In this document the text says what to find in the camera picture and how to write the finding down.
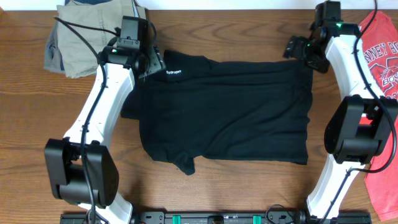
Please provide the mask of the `black t-shirt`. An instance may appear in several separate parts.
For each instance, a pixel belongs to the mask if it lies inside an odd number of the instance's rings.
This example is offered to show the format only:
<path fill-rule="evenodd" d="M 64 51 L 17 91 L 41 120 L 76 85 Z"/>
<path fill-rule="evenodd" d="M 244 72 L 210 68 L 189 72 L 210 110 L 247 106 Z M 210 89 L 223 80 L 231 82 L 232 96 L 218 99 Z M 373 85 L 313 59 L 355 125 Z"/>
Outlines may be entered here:
<path fill-rule="evenodd" d="M 135 86 L 121 116 L 139 122 L 155 161 L 183 173 L 194 160 L 305 165 L 313 72 L 298 60 L 217 62 L 166 50 L 166 69 Z"/>

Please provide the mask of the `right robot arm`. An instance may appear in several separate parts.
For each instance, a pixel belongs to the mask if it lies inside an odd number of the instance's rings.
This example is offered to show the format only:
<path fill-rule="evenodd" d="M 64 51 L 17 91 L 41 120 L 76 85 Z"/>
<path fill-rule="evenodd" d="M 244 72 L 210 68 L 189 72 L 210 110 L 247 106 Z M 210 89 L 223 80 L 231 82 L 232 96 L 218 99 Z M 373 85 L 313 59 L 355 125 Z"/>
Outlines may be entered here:
<path fill-rule="evenodd" d="M 314 22 L 311 32 L 308 38 L 291 37 L 284 56 L 321 73 L 333 68 L 341 103 L 325 129 L 328 157 L 321 176 L 306 209 L 293 212 L 292 223 L 371 223 L 368 212 L 342 212 L 340 205 L 355 177 L 370 172 L 366 165 L 382 153 L 387 140 L 392 138 L 397 146 L 397 102 L 384 96 L 373 80 L 356 24 Z"/>

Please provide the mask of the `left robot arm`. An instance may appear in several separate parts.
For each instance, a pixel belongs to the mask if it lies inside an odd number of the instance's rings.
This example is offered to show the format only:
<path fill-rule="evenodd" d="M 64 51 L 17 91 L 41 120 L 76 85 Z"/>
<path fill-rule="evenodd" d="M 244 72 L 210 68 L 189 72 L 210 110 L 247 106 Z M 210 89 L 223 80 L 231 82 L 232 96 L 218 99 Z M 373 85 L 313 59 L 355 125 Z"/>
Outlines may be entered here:
<path fill-rule="evenodd" d="M 118 192 L 119 172 L 109 152 L 123 104 L 136 84 L 165 70 L 157 46 L 105 47 L 95 82 L 62 139 L 49 139 L 44 156 L 52 195 L 84 208 L 83 223 L 130 223 L 133 206 Z"/>

